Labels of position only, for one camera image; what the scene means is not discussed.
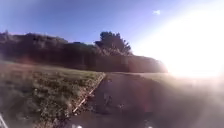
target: hillside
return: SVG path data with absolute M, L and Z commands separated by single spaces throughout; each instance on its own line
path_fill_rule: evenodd
M 68 42 L 60 37 L 28 33 L 0 33 L 2 59 L 25 64 L 55 65 L 99 72 L 167 72 L 153 58 L 134 56 L 119 34 L 102 33 L 94 45 Z
M 0 62 L 0 113 L 9 128 L 52 128 L 68 118 L 104 74 Z

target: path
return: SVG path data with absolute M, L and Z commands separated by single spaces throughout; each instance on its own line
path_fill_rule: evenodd
M 111 73 L 66 126 L 83 128 L 144 128 L 151 126 L 150 85 L 139 76 Z

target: dry grass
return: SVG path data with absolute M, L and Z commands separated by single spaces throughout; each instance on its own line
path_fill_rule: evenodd
M 72 114 L 101 75 L 0 62 L 0 111 L 11 123 L 57 125 Z

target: grassy field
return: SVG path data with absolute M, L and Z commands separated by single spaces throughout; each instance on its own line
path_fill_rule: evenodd
M 72 114 L 103 75 L 1 61 L 0 111 L 11 127 L 53 127 Z

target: sun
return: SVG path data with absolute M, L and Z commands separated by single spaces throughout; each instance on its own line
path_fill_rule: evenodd
M 176 76 L 220 75 L 224 71 L 223 16 L 224 10 L 188 12 L 143 39 L 139 50 L 164 62 Z

